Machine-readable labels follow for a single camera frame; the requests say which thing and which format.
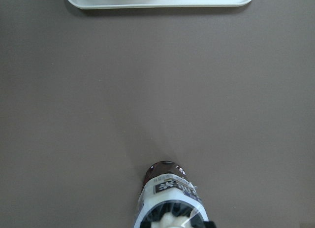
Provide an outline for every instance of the bottle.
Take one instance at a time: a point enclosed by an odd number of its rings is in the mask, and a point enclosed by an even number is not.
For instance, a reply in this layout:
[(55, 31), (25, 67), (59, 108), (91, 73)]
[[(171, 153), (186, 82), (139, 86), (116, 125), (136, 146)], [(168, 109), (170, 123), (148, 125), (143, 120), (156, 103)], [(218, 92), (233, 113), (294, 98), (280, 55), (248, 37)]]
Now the bottle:
[(216, 228), (178, 164), (161, 161), (145, 175), (133, 228)]

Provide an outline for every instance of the gray table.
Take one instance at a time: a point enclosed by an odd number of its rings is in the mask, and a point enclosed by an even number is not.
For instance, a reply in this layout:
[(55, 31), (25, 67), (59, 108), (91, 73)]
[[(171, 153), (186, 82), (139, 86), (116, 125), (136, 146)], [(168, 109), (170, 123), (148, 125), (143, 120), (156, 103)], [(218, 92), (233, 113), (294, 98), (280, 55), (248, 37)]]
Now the gray table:
[(315, 0), (0, 2), (1, 228), (131, 227), (164, 159), (219, 228), (315, 227)]

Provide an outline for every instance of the tabletop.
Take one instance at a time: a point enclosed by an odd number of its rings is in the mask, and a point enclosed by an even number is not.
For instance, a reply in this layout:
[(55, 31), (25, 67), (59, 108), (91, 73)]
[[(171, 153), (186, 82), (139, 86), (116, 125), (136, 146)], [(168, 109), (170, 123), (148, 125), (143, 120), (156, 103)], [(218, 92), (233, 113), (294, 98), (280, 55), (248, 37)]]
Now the tabletop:
[(219, 228), (315, 227), (315, 0), (0, 3), (0, 227), (132, 227), (161, 160)]

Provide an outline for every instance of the gray surface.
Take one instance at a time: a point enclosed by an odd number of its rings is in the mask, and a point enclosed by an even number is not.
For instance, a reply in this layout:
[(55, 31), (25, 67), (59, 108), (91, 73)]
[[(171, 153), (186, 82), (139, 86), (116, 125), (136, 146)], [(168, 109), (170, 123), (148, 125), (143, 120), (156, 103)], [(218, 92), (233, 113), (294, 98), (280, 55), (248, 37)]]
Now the gray surface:
[(220, 228), (315, 223), (315, 0), (0, 0), (0, 227), (127, 228), (179, 162)]

